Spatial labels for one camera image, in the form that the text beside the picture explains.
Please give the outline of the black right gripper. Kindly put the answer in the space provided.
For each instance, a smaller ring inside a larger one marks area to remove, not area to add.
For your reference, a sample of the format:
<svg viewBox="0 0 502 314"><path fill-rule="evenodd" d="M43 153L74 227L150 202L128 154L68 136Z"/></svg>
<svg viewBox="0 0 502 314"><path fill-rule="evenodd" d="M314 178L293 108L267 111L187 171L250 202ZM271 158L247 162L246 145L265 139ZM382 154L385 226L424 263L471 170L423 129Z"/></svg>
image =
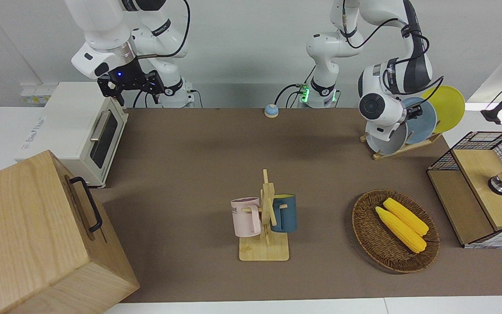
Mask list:
<svg viewBox="0 0 502 314"><path fill-rule="evenodd" d="M159 105L159 96L165 93L165 86L157 70L144 73L137 59L126 65L118 66L98 78L98 85L104 97L114 98L124 106L123 91L146 91Z"/></svg>

